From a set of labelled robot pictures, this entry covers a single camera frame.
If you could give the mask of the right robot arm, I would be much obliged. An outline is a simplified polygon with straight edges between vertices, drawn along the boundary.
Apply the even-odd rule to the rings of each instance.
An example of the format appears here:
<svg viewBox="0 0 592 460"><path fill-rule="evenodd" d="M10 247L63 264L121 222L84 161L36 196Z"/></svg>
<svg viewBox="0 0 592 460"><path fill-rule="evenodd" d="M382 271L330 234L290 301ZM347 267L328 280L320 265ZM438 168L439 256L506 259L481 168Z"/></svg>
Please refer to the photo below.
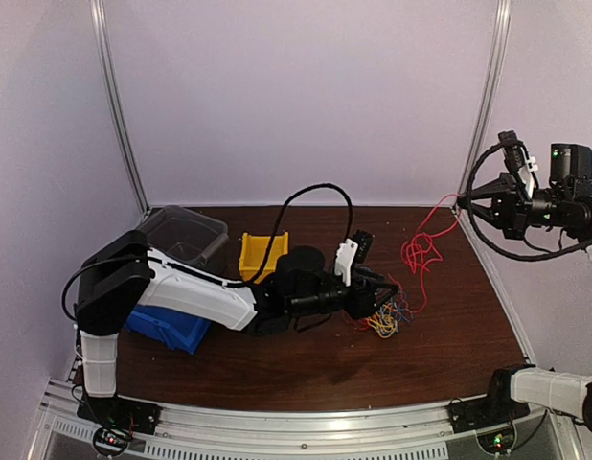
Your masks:
<svg viewBox="0 0 592 460"><path fill-rule="evenodd" d="M558 315L567 329L592 300L592 150L553 144L550 172L539 180L535 158L506 132L475 160L457 205L477 240L492 254L516 264L527 322ZM592 433L592 374L551 371L531 359L492 373L487 393L452 415L473 411L467 428L505 423L536 406L569 417Z"/></svg>

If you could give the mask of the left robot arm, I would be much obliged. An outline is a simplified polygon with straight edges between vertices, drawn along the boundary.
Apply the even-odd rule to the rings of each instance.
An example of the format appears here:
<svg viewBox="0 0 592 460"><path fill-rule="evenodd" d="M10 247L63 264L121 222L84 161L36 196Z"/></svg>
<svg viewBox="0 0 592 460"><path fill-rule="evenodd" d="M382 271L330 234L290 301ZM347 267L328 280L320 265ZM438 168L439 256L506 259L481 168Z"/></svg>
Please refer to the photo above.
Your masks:
<svg viewBox="0 0 592 460"><path fill-rule="evenodd" d="M255 283L183 264L151 246L141 231L122 234L68 281L79 286L67 314L79 331L91 411L108 426L126 418L126 403L116 396L117 341L135 307L178 311L254 336L282 333L304 317L341 310L353 320L365 319L399 292L396 284L361 267L371 243L364 231L345 239L330 270L320 250L298 246Z"/></svg>

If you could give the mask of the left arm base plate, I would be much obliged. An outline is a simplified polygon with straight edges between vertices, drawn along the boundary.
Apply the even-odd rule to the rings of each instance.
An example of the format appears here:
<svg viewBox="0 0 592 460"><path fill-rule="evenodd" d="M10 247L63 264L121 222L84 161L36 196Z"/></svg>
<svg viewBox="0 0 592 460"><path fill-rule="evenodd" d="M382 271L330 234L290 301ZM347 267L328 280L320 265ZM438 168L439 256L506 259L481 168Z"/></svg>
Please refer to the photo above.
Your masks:
<svg viewBox="0 0 592 460"><path fill-rule="evenodd" d="M140 402L113 396L93 398L84 394L79 404L79 418L101 426L118 428L127 433L153 435L159 422L161 408L151 402Z"/></svg>

